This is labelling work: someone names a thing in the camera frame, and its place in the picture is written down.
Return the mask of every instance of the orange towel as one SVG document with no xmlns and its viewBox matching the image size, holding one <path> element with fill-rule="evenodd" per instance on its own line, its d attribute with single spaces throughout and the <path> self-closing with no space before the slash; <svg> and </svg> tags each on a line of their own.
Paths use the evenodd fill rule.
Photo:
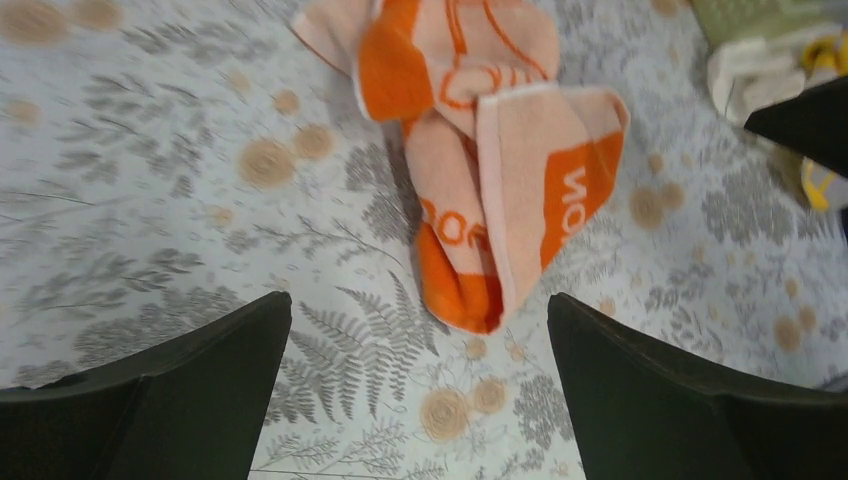
<svg viewBox="0 0 848 480">
<path fill-rule="evenodd" d="M 352 77 L 363 114 L 401 122 L 427 307 L 496 330 L 612 193 L 621 99 L 549 83 L 556 27 L 522 0 L 317 0 L 293 30 Z"/>
</svg>

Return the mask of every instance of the white patterned fabric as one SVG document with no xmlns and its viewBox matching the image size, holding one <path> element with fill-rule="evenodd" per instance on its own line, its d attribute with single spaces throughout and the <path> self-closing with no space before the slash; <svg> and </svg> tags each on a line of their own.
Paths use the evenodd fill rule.
<svg viewBox="0 0 848 480">
<path fill-rule="evenodd" d="M 585 478 L 552 293 L 760 376 L 848 370 L 842 233 L 713 111 L 685 0 L 539 0 L 561 82 L 633 125 L 611 203 L 477 338 L 424 311 L 396 132 L 292 36 L 296 1 L 55 1 L 0 0 L 0 386 L 288 290 L 252 480 L 534 480 Z"/>
</svg>

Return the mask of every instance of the table surface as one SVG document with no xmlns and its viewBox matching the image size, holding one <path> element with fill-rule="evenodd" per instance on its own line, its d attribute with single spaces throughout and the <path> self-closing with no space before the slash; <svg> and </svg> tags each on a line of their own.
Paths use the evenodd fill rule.
<svg viewBox="0 0 848 480">
<path fill-rule="evenodd" d="M 288 31 L 297 2 L 0 0 L 0 385 L 288 290 L 252 480 L 534 480 L 584 478 L 552 293 L 764 377 L 848 370 L 842 235 L 713 111 L 688 2 L 539 3 L 561 82 L 617 88 L 633 126 L 608 206 L 502 331 L 472 337 L 424 312 L 396 132 Z M 252 153 L 315 125 L 328 158 Z"/>
</svg>

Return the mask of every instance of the tablecloth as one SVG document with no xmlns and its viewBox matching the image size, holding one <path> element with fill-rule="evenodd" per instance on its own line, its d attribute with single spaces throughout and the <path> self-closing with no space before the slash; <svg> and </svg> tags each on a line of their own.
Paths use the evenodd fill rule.
<svg viewBox="0 0 848 480">
<path fill-rule="evenodd" d="M 423 308 L 397 132 L 289 32 L 299 1 L 0 0 L 0 385 L 287 290 L 252 480 L 533 480 L 584 478 L 553 293 L 763 377 L 848 370 L 842 234 L 713 111 L 688 2 L 538 3 L 560 81 L 618 89 L 633 126 L 611 202 L 472 337 Z"/>
</svg>

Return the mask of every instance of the crumpled towel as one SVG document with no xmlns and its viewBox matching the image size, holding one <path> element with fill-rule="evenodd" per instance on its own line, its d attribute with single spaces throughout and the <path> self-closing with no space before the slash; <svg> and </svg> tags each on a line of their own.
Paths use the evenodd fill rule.
<svg viewBox="0 0 848 480">
<path fill-rule="evenodd" d="M 521 0 L 317 0 L 292 29 L 364 115 L 401 123 L 427 308 L 495 331 L 612 193 L 620 97 L 551 83 L 556 27 Z"/>
</svg>

